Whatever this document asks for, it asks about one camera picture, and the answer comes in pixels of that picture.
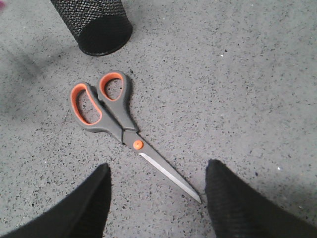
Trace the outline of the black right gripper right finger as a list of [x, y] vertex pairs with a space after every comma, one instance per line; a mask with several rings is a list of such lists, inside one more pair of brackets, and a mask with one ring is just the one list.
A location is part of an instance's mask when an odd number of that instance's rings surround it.
[[218, 238], [315, 238], [316, 227], [255, 191], [223, 162], [206, 168], [207, 207]]

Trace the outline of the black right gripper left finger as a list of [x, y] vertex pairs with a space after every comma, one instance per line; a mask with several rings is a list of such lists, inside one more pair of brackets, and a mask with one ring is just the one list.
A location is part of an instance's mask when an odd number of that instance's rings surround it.
[[111, 202], [111, 170], [107, 163], [56, 206], [4, 238], [101, 238]]

